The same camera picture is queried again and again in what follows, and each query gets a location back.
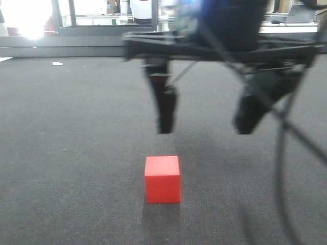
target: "red block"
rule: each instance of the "red block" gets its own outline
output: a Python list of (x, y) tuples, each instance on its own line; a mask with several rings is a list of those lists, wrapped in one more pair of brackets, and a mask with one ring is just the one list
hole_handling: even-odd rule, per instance
[(147, 203), (180, 203), (177, 156), (147, 157), (144, 179)]

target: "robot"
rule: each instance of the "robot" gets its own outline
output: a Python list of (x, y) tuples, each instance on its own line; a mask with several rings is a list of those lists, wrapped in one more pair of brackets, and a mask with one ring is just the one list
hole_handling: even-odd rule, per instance
[[(128, 3), (132, 10), (132, 15), (135, 23), (139, 25), (150, 25), (152, 19), (152, 0), (121, 0), (121, 15), (120, 22), (123, 25), (128, 23)], [(177, 0), (160, 0), (159, 2), (159, 22), (162, 26), (162, 31), (169, 31), (168, 27), (168, 10), (177, 5)]]
[[(327, 8), (317, 6), (315, 1), (302, 0), (314, 10)], [(297, 88), (304, 72), (311, 67), (317, 47), (260, 36), (268, 0), (179, 0), (179, 3), (177, 32), (171, 33), (174, 37), (171, 42), (166, 41), (164, 31), (155, 37), (146, 32), (124, 36), (126, 59), (139, 55), (145, 59), (143, 69), (155, 97), (158, 133), (172, 132), (178, 100), (175, 81), (168, 82), (169, 62), (174, 57), (191, 57), (191, 60), (200, 57), (225, 62), (244, 80), (246, 86), (233, 124), (239, 134), (252, 134), (273, 105)], [(327, 30), (327, 24), (320, 29), (316, 40)]]

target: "black wire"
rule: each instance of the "black wire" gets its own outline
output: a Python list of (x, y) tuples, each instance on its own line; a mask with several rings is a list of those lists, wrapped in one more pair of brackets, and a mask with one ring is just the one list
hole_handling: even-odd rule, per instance
[(184, 68), (178, 75), (176, 78), (174, 78), (168, 86), (172, 86), (174, 84), (176, 84), (186, 73), (188, 73), (190, 71), (190, 69), (195, 66), (195, 64), (198, 63), (197, 60), (191, 62), (186, 68)]
[(267, 97), (262, 90), (253, 83), (250, 83), (246, 78), (246, 73), (242, 70), (242, 67), (239, 67), (236, 64), (236, 60), (233, 56), (226, 50), (226, 48), (220, 43), (220, 41), (212, 34), (210, 29), (206, 24), (201, 23), (201, 28), (199, 29), (203, 38), (215, 49), (217, 54), (225, 61), (227, 66), (231, 67), (237, 72), (241, 81), (252, 88), (253, 93), (261, 100), (261, 102), (268, 108), (271, 109), (272, 114), (278, 119), (281, 123), (280, 130), (277, 138), (277, 148), (276, 148), (276, 171), (275, 171), (275, 188), (276, 188), (276, 202), (279, 214), (283, 220), (285, 231), (287, 236), (290, 238), (294, 245), (302, 245), (300, 239), (296, 235), (296, 231), (292, 226), (290, 217), (288, 215), (285, 195), (284, 195), (284, 155), (286, 147), (286, 132), (290, 131), (296, 138), (303, 143), (310, 151), (312, 151), (323, 163), (327, 166), (327, 155), (320, 149), (316, 144), (309, 140), (308, 136), (305, 135), (301, 130), (299, 130), (293, 123), (287, 120), (287, 116), (290, 113), (292, 105), (294, 104), (295, 97), (298, 92), (299, 86), (296, 90), (290, 94), (286, 101), (285, 108), (283, 112), (278, 111), (273, 106), (273, 102), (269, 97)]

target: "white object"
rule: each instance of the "white object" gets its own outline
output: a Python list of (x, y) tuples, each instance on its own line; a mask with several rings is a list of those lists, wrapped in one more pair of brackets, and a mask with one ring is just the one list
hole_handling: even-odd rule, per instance
[(0, 62), (2, 61), (5, 61), (5, 60), (9, 60), (11, 59), (12, 57), (0, 57)]
[(152, 1), (151, 0), (130, 0), (130, 6), (134, 18), (151, 19), (152, 18)]
[(119, 21), (122, 25), (127, 25), (128, 24), (128, 16), (127, 16), (127, 11), (128, 11), (128, 0), (121, 0), (121, 15), (119, 17)]
[(178, 4), (177, 0), (161, 0), (160, 5), (162, 8), (175, 8)]
[(61, 65), (63, 65), (61, 62), (52, 62), (52, 65), (53, 66), (61, 66)]
[(0, 23), (0, 37), (8, 36), (8, 30), (4, 23)]

